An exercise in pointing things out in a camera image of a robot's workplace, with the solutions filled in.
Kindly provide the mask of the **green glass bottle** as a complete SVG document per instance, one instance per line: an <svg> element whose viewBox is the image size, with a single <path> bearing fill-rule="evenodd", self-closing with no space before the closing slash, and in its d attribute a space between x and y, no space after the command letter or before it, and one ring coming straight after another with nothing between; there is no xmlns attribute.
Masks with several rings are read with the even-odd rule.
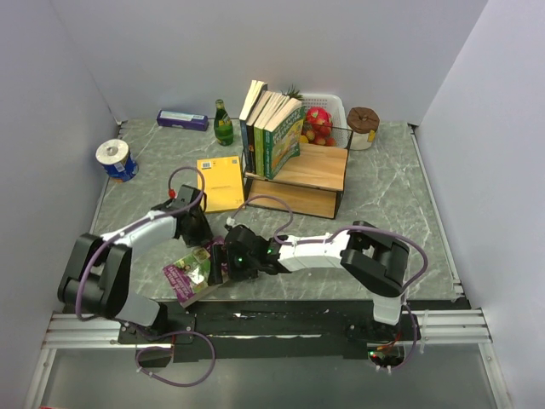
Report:
<svg viewBox="0 0 545 409"><path fill-rule="evenodd" d="M232 120L227 113L224 101L222 99L216 100L215 108L215 138L222 146L232 145L234 139L234 131L232 126Z"/></svg>

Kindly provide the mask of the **blue tin can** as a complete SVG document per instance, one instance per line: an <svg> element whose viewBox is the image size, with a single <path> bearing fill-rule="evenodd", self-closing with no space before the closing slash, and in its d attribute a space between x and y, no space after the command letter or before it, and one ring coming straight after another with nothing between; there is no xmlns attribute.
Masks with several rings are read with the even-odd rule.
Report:
<svg viewBox="0 0 545 409"><path fill-rule="evenodd" d="M103 164L103 168L110 178L118 182L130 181L139 172L139 165L131 156L115 164Z"/></svg>

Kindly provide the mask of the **toy dragon fruit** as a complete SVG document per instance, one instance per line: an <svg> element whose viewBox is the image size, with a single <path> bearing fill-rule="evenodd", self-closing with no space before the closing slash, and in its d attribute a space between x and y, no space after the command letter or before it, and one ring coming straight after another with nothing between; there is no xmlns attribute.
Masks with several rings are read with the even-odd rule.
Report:
<svg viewBox="0 0 545 409"><path fill-rule="evenodd" d="M329 136L332 129L331 115L322 107L310 107L306 113L305 123L309 130L316 134Z"/></svg>

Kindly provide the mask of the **purple 117-storey treehouse book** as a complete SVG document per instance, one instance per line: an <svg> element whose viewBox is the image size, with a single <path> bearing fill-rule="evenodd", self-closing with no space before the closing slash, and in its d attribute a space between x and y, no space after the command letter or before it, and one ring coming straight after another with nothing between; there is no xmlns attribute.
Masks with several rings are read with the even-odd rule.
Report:
<svg viewBox="0 0 545 409"><path fill-rule="evenodd" d="M223 264L221 266L222 283L208 285L212 245L222 245L223 241L221 236L216 236L204 247L191 248L188 254L163 268L163 274L183 308L188 308L205 298L229 280L227 265Z"/></svg>

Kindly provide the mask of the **toy pineapple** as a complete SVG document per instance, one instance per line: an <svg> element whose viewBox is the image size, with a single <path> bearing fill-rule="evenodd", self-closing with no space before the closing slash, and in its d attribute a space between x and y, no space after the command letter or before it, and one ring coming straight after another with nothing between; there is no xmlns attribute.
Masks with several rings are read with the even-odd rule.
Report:
<svg viewBox="0 0 545 409"><path fill-rule="evenodd" d="M298 90L294 84L292 84L287 90L283 91L282 94L298 101L303 100L300 90Z"/></svg>

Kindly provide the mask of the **white plastic fruit basket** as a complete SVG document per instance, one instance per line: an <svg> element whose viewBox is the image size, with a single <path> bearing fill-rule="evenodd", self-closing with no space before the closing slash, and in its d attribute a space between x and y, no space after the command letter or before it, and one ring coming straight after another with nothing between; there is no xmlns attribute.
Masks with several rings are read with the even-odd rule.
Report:
<svg viewBox="0 0 545 409"><path fill-rule="evenodd" d="M314 145L348 149L353 132L347 125L341 99L336 95L327 94L303 94L302 96L306 113L310 107L322 107L331 115L332 119L332 129L329 136L316 134L313 130L309 130L304 122L302 134L308 142Z"/></svg>

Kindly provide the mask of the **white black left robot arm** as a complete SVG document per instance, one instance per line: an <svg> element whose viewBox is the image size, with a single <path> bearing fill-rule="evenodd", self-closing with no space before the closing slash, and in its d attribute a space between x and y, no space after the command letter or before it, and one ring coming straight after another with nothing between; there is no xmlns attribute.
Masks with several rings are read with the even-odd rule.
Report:
<svg viewBox="0 0 545 409"><path fill-rule="evenodd" d="M60 280L59 301L91 318L137 325L151 343L163 340L169 331L168 307L129 289L132 261L171 239L183 239L188 247L209 243L213 234L201 209L206 203L203 191L182 185L173 198L124 228L82 234Z"/></svg>

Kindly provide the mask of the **jar with brown lid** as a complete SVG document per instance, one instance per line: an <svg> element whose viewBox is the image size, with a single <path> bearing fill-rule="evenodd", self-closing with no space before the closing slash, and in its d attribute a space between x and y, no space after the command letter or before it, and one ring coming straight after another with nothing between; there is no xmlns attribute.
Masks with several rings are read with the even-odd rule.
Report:
<svg viewBox="0 0 545 409"><path fill-rule="evenodd" d="M353 107L347 115L347 125L353 131L351 149L363 151L372 146L380 119L371 108Z"/></svg>

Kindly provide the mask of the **green 104-storey treehouse book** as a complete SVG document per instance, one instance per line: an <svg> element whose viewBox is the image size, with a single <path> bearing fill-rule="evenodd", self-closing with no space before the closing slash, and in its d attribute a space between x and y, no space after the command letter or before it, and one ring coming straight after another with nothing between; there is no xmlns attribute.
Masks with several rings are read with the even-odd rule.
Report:
<svg viewBox="0 0 545 409"><path fill-rule="evenodd" d="M288 159L300 154L300 136L306 116L300 100L290 98L265 125L264 177L272 180Z"/></svg>

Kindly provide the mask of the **yellow book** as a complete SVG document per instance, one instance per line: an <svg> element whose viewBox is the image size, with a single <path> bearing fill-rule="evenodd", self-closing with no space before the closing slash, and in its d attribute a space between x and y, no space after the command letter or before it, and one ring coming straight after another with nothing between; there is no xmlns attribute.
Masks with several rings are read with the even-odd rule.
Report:
<svg viewBox="0 0 545 409"><path fill-rule="evenodd" d="M206 204L201 207L205 213L236 210L244 202L238 156L199 159L197 168L204 176L204 184L198 178L198 188L204 187Z"/></svg>

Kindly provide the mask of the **purple rectangular box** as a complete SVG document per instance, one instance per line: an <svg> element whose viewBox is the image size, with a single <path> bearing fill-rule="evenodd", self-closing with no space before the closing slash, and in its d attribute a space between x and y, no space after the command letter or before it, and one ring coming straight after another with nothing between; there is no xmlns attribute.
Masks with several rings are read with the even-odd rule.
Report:
<svg viewBox="0 0 545 409"><path fill-rule="evenodd" d="M156 120L159 126L184 130L206 131L209 127L209 119L206 115L185 112L161 110Z"/></svg>

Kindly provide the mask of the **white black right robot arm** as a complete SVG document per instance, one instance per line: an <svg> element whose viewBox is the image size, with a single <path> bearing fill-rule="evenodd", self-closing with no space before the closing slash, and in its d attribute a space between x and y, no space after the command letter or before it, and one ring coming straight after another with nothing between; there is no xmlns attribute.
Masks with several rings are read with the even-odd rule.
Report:
<svg viewBox="0 0 545 409"><path fill-rule="evenodd" d="M334 233L312 237L279 235L265 239L245 225L227 228L211 247L209 285L255 278L259 272L291 274L311 268L343 269L372 295L373 332L391 339L402 329L405 270L409 247L398 237L367 222L354 222Z"/></svg>

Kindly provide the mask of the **green 65-storey treehouse book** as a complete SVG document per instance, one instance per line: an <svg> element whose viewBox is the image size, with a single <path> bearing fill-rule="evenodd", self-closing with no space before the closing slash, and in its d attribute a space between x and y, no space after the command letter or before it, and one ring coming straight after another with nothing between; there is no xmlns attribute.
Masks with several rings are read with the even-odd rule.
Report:
<svg viewBox="0 0 545 409"><path fill-rule="evenodd" d="M270 119L279 111L289 100L287 95L278 92L271 93L267 104L261 110L260 115L254 123L255 139L255 171L258 176L264 176L264 147L265 136L264 129Z"/></svg>

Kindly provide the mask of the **wooden two-tier shelf rack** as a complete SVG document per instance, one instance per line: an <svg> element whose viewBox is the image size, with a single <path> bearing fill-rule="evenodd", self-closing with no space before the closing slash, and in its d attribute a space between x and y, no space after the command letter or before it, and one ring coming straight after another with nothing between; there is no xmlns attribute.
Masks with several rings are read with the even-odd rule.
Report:
<svg viewBox="0 0 545 409"><path fill-rule="evenodd" d="M274 179L246 172L244 197L254 207L285 210L282 199L300 215L334 219L345 190L347 160L353 138L350 129L334 127L318 145L302 143L300 155L290 158Z"/></svg>

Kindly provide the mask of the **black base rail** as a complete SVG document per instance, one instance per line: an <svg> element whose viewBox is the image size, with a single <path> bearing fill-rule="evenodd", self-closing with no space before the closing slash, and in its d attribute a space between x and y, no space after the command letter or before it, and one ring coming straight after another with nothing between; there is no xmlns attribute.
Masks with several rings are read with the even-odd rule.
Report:
<svg viewBox="0 0 545 409"><path fill-rule="evenodd" d="M403 313L397 324L374 321L372 304L361 300L215 301L183 308L165 302L168 319L158 329L127 324L122 345L166 346L175 363L216 359L340 356L366 360L371 345L399 346L421 338L417 317Z"/></svg>

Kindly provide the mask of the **dark blue paperback book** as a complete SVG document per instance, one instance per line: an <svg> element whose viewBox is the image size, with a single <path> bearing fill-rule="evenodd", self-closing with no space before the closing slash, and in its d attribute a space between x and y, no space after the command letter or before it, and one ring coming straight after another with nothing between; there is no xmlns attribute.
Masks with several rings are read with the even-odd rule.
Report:
<svg viewBox="0 0 545 409"><path fill-rule="evenodd" d="M245 170L251 172L254 170L254 162L252 153L250 152L250 116L255 109L261 95L268 90L268 83L261 80L252 80L250 88L245 96L242 110L238 116L243 154L245 162Z"/></svg>

